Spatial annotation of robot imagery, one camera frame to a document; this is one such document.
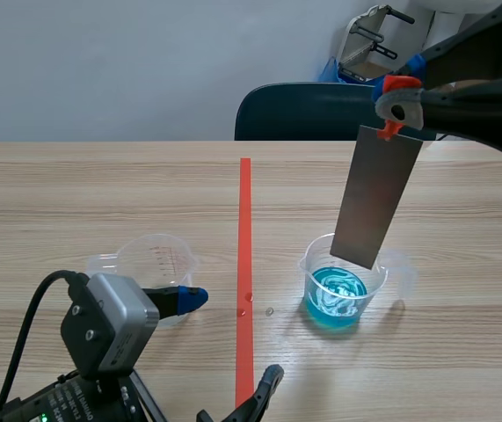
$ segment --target chair backrest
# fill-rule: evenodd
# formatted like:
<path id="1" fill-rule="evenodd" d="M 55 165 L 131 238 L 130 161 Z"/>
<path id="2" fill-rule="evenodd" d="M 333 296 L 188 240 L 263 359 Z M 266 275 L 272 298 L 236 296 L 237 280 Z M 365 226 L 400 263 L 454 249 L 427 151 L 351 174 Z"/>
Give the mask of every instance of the chair backrest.
<path id="1" fill-rule="evenodd" d="M 383 128 L 371 86 L 276 84 L 249 93 L 236 117 L 236 141 L 355 141 L 360 125 Z M 404 127 L 401 135 L 433 141 L 436 134 Z"/>

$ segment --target black cable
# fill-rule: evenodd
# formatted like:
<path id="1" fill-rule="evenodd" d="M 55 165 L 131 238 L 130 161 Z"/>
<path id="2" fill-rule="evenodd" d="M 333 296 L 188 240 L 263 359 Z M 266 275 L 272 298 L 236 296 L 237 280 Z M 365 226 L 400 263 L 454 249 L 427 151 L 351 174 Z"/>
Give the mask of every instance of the black cable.
<path id="1" fill-rule="evenodd" d="M 12 352 L 11 363 L 6 371 L 6 376 L 4 377 L 3 387 L 0 392 L 0 411 L 6 404 L 8 395 L 11 392 L 12 383 L 16 377 L 16 371 L 18 370 L 18 365 L 20 363 L 20 358 L 22 357 L 22 352 L 24 351 L 25 341 L 28 337 L 28 332 L 30 332 L 30 327 L 32 327 L 32 320 L 36 314 L 36 310 L 40 306 L 40 301 L 43 295 L 46 293 L 49 286 L 51 286 L 56 280 L 65 279 L 67 282 L 71 282 L 73 277 L 76 275 L 73 271 L 55 271 L 49 274 L 38 286 L 35 293 L 32 296 L 32 300 L 28 305 L 28 310 L 25 312 L 24 321 L 20 327 L 20 333 L 18 339 L 16 340 L 16 345 L 14 346 L 14 351 Z"/>

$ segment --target red tape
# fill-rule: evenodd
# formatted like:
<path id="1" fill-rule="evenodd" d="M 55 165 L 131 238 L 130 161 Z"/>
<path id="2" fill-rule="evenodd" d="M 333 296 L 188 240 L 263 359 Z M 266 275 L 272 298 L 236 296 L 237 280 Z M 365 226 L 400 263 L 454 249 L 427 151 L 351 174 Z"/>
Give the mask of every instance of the red tape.
<path id="1" fill-rule="evenodd" d="M 235 406 L 254 393 L 251 159 L 241 158 L 236 279 Z"/>

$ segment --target clear plastic cup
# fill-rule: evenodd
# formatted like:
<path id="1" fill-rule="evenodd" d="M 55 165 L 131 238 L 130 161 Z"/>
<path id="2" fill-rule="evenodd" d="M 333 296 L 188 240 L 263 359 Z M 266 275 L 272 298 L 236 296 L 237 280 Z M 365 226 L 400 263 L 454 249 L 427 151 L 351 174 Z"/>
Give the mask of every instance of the clear plastic cup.
<path id="1" fill-rule="evenodd" d="M 156 234 L 132 240 L 116 253 L 89 257 L 87 275 L 111 273 L 126 275 L 145 288 L 192 285 L 192 274 L 198 266 L 188 244 L 175 236 Z M 159 327 L 174 325 L 187 314 L 159 321 Z"/>
<path id="2" fill-rule="evenodd" d="M 398 296 L 412 293 L 417 272 L 400 252 L 380 252 L 371 270 L 330 254 L 334 233 L 315 239 L 299 262 L 305 273 L 304 301 L 321 325 L 345 327 L 356 323 L 386 281 L 398 279 Z"/>

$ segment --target table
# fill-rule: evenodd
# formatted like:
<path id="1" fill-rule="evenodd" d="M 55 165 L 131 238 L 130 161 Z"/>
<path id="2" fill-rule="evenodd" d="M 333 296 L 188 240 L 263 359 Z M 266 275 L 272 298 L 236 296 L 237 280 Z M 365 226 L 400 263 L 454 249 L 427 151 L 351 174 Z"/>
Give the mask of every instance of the table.
<path id="1" fill-rule="evenodd" d="M 200 257 L 208 304 L 156 331 L 138 363 L 170 421 L 234 407 L 239 158 L 252 160 L 255 380 L 286 376 L 266 420 L 502 420 L 502 155 L 425 145 L 384 247 L 408 253 L 416 294 L 388 284 L 355 332 L 313 327 L 297 261 L 334 230 L 353 142 L 0 143 L 0 385 L 29 299 L 56 269 L 167 232 Z M 12 397 L 72 369 L 55 284 Z M 266 312 L 273 308 L 273 314 Z"/>

